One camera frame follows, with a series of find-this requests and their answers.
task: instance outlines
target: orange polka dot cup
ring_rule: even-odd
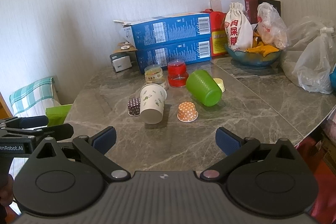
[[[181,122],[192,122],[195,121],[198,117],[198,112],[196,107],[192,102],[184,102],[178,107],[177,118]]]

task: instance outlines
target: green plastic cup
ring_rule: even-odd
[[[205,106],[214,106],[222,98],[222,90],[206,70],[195,70],[186,82],[187,90]]]

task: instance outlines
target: blue gripper pad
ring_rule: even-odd
[[[47,116],[24,117],[19,124],[20,128],[43,127],[49,122]]]
[[[231,155],[241,148],[244,140],[224,127],[220,127],[216,131],[216,144],[227,155]]]
[[[91,137],[89,144],[100,153],[105,155],[117,140],[117,132],[114,127],[107,127]]]

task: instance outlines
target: blue cardboard box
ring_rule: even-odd
[[[170,45],[159,45],[151,49],[136,51],[139,68],[144,69],[152,64],[166,67],[170,61],[182,59],[186,64],[211,60],[210,40],[185,41]]]
[[[123,23],[121,36],[138,51],[158,45],[206,40],[211,36],[210,18],[206,13],[177,14]]]

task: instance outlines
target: glass bowl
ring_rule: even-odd
[[[282,50],[278,52],[271,52],[270,54],[263,57],[262,54],[255,52],[241,52],[241,51],[233,51],[228,45],[224,45],[228,54],[239,63],[246,66],[255,66],[255,67],[267,67],[273,64],[281,55]]]

